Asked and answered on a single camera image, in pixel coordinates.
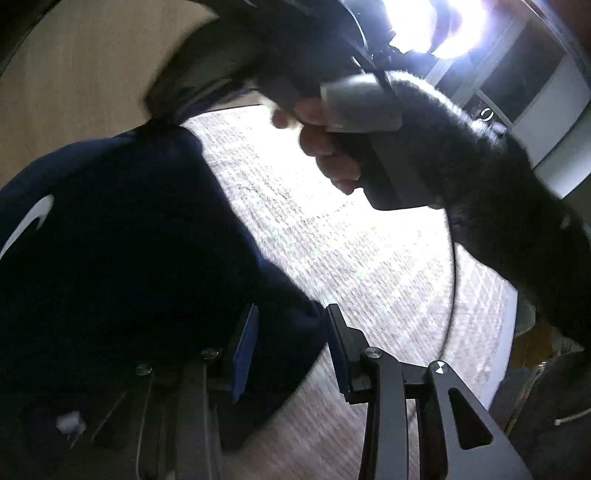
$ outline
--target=screw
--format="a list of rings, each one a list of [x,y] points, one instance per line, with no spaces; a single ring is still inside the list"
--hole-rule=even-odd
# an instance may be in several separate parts
[[[201,351],[201,357],[204,360],[213,360],[215,358],[217,358],[220,354],[220,350],[216,349],[216,348],[206,348],[204,350]]]
[[[139,364],[135,367],[135,374],[139,375],[140,377],[145,377],[152,373],[152,367],[149,364]]]
[[[380,358],[382,356],[382,351],[376,346],[369,346],[364,351],[365,356],[367,358]]]

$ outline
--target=cable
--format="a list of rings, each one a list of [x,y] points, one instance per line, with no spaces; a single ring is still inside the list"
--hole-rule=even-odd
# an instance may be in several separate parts
[[[392,87],[388,80],[388,74],[384,70],[375,69],[375,70],[367,70],[368,73],[373,73],[375,77],[378,79],[379,84],[382,86],[384,90],[387,92],[391,92],[394,96],[398,97],[396,91]],[[441,346],[439,347],[439,352],[437,354],[436,360],[441,360],[443,358],[443,354],[447,348],[447,344],[449,343],[449,337],[452,331],[453,326],[453,316],[456,312],[456,297],[457,297],[457,255],[456,255],[456,243],[453,240],[453,232],[452,232],[452,220],[449,216],[449,212],[447,209],[445,210],[446,222],[447,222],[447,232],[449,234],[449,243],[451,247],[451,255],[452,255],[452,297],[450,301],[450,308],[449,308],[449,316],[447,320],[447,327],[446,333],[443,336],[443,341]]]
[[[450,308],[449,308],[449,316],[447,320],[447,327],[446,333],[443,337],[443,341],[441,343],[441,347],[439,347],[439,354],[437,355],[437,359],[442,359],[443,354],[447,348],[447,344],[449,343],[449,337],[452,331],[453,326],[453,317],[456,313],[456,297],[457,297],[457,253],[456,253],[456,243],[453,240],[453,231],[452,231],[452,221],[449,216],[449,212],[447,209],[445,210],[445,217],[447,222],[447,232],[449,233],[449,243],[452,255],[452,297],[450,300]]]

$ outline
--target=black metal bracket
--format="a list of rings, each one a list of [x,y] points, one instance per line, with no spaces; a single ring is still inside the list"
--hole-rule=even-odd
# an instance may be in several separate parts
[[[330,354],[341,393],[368,403],[359,479],[408,478],[406,400],[416,402],[421,480],[531,479],[486,409],[443,361],[398,362],[347,327],[338,305],[326,308]]]

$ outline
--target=carpet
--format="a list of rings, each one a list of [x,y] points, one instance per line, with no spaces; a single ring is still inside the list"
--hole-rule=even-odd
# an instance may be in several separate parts
[[[400,361],[427,365],[446,331],[452,267],[444,213],[427,207],[373,210],[361,190],[332,187],[298,147],[296,130],[278,131],[269,110],[207,113],[185,125],[264,255],[308,295],[338,303],[349,326]],[[478,396],[499,340],[509,285],[458,248],[456,314],[446,360]],[[325,350],[300,389],[235,455],[230,479],[339,479],[358,476],[365,406],[339,394]],[[418,478],[416,425],[410,478]]]

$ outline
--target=finger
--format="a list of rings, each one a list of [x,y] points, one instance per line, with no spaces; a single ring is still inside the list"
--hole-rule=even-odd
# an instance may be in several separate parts
[[[322,155],[316,157],[316,164],[324,176],[331,180],[357,181],[361,176],[357,162],[345,155]]]
[[[290,117],[283,110],[275,110],[271,117],[271,123],[275,128],[284,129],[289,127]]]
[[[359,187],[359,182],[354,180],[332,180],[332,184],[345,195],[351,195]]]
[[[298,118],[305,124],[327,124],[326,115],[322,109],[322,100],[319,98],[307,98],[297,102],[294,111]]]
[[[305,125],[300,132],[300,147],[309,157],[332,155],[335,144],[323,128]]]

